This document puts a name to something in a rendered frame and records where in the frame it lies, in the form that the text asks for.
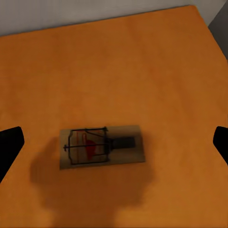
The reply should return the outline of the mousetrap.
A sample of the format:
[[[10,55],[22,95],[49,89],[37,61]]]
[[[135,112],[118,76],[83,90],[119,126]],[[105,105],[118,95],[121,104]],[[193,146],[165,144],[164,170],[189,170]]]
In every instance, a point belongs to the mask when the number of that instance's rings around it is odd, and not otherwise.
[[[141,162],[141,125],[60,130],[60,169]]]

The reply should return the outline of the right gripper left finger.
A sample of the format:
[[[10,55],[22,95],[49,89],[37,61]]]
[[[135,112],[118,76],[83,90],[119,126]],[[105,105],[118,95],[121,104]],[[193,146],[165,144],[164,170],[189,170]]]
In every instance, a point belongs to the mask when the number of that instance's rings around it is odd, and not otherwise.
[[[21,127],[0,132],[0,183],[24,145]]]

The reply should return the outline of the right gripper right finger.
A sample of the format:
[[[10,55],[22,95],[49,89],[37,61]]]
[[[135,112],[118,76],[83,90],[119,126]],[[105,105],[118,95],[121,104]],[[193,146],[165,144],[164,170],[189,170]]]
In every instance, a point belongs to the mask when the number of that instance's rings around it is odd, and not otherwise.
[[[228,128],[222,126],[216,128],[213,144],[228,165]]]

